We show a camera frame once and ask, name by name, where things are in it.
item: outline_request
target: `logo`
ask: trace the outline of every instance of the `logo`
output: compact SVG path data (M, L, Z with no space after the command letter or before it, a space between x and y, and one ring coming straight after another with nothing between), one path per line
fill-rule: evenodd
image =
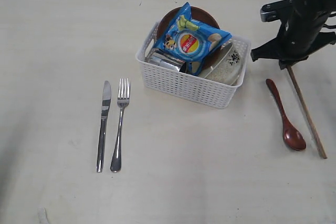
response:
M181 49L184 53L195 52L199 47L198 39L191 34L185 34L180 40Z

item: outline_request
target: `blue snack bag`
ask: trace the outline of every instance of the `blue snack bag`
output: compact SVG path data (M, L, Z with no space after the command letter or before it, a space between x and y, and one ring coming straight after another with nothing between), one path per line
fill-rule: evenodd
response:
M202 70L205 57L231 37L226 31L192 19L191 7L187 2L170 21L153 47L188 62L188 72L196 76Z

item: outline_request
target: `red spoon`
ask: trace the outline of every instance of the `red spoon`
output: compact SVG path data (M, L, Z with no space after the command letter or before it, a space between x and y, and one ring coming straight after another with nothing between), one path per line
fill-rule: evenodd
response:
M285 110L283 109L277 86L271 79L266 79L266 85L273 94L282 117L282 137L284 142L295 151L303 151L306 149L306 142L304 141L301 133L289 122L285 114Z

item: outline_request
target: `robotic arm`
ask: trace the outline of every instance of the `robotic arm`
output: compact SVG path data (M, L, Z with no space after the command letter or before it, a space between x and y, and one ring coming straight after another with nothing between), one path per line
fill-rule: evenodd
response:
M322 33L331 14L336 11L336 0L283 0L264 5L261 20L272 22L280 20L278 35L266 44L253 49L253 61L259 58L279 60L280 69L306 60L308 56L322 47L336 43L336 33Z

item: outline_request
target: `fork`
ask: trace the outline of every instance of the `fork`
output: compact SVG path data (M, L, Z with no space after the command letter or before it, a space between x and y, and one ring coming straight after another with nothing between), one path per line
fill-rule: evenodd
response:
M120 79L119 81L119 92L117 104L120 108L119 114L119 125L118 125L118 133L116 145L114 147L114 152L111 161L111 171L116 173L121 169L121 131L122 131L122 122L124 117L124 110L130 103L130 91L131 85L129 79Z

